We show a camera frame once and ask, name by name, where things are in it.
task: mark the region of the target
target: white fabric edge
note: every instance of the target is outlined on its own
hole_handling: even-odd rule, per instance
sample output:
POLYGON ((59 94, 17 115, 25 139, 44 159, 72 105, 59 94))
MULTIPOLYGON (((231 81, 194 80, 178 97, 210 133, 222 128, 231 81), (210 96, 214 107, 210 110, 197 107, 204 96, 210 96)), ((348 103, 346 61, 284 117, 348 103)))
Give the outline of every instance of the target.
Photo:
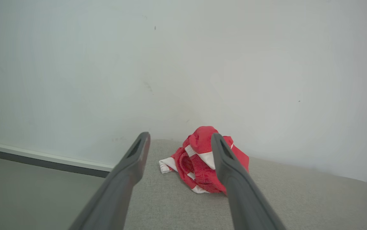
POLYGON ((178 169, 176 168, 175 159, 173 159, 172 157, 168 157, 166 159, 159 161, 159 167, 162 173, 171 172, 168 166, 171 167, 176 172, 178 171, 178 169))
POLYGON ((199 185, 196 185, 196 186, 192 189, 192 191, 193 191, 193 192, 195 192, 195 193, 198 193, 198 194, 200 194, 200 193, 210 193, 210 192, 208 192, 208 191, 204 190, 203 188, 199 187, 199 185))
POLYGON ((189 157, 196 154, 195 150, 193 150, 190 145, 185 147, 185 151, 186 151, 186 153, 188 154, 189 157))
POLYGON ((186 176, 189 176, 192 180, 196 179, 196 176, 193 172, 190 172, 190 173, 186 174, 186 176))
POLYGON ((211 169, 216 170, 216 167, 214 166, 214 158, 213 158, 213 152, 208 153, 198 153, 198 156, 203 160, 204 163, 206 163, 211 169))

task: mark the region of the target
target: red and white cloth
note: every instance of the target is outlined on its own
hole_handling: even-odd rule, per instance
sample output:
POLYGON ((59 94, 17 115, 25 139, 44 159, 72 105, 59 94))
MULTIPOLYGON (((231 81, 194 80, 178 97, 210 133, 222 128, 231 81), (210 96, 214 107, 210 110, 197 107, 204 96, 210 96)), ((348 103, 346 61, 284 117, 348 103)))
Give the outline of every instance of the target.
MULTIPOLYGON (((179 173, 180 178, 196 193, 226 194, 226 188, 216 176, 213 152, 211 151, 211 136, 218 133, 212 126, 201 126, 190 135, 171 157, 159 161, 162 173, 172 170, 179 173)), ((231 137, 223 136, 224 140, 249 172, 249 157, 233 144, 231 137)))

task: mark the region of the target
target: gray fabric surface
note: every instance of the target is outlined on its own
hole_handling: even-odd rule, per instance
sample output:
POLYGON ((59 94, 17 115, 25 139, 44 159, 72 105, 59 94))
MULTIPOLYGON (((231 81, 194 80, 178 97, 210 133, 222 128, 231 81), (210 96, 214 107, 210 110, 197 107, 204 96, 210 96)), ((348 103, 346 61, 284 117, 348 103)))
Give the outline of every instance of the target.
MULTIPOLYGON (((233 229, 227 197, 195 194, 158 161, 181 142, 153 140, 144 177, 132 192, 125 229, 233 229)), ((367 183, 250 158, 249 171, 287 229, 367 229, 367 183)))

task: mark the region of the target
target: dark spot on wall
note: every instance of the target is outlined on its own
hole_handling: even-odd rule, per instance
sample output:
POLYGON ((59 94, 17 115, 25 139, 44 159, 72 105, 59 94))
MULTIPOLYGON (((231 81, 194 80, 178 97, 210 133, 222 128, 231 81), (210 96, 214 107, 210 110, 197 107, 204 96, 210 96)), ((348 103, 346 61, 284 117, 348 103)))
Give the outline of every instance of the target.
POLYGON ((151 87, 151 85, 150 85, 148 82, 144 81, 144 85, 148 88, 148 90, 149 90, 151 93, 153 93, 152 87, 151 87))

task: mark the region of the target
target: white wall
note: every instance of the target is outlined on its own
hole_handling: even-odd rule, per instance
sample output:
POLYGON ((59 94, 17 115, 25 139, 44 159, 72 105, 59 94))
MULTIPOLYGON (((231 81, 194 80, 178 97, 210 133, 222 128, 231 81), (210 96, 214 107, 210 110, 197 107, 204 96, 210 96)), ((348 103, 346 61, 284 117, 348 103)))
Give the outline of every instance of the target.
POLYGON ((116 164, 201 125, 367 180, 367 1, 0 1, 0 144, 116 164))

